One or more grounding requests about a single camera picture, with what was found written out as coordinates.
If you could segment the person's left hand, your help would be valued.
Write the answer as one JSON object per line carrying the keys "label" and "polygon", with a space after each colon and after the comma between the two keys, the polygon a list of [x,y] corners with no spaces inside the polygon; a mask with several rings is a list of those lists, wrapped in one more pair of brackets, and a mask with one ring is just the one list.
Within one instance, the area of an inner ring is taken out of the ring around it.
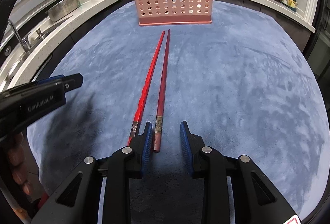
{"label": "person's left hand", "polygon": [[33,187],[27,171],[23,141],[24,135],[21,132],[9,141],[10,147],[7,151],[9,160],[8,187],[9,193],[15,201],[17,213],[31,217],[34,213],[34,206],[31,202]]}

